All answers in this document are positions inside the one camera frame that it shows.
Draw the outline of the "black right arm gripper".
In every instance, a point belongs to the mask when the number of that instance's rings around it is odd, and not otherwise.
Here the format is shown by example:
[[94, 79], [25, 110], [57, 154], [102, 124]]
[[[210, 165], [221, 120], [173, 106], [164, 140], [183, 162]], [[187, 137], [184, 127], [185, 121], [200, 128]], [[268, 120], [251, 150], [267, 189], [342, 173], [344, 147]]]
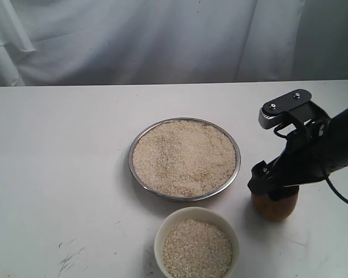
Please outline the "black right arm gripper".
[[251, 169], [252, 177], [248, 188], [256, 196], [267, 195], [272, 201], [290, 197], [285, 187], [311, 184], [326, 180], [329, 170], [325, 165], [324, 144], [328, 125], [310, 121], [308, 141], [301, 144], [300, 136], [288, 134], [282, 154], [267, 165], [263, 160]]

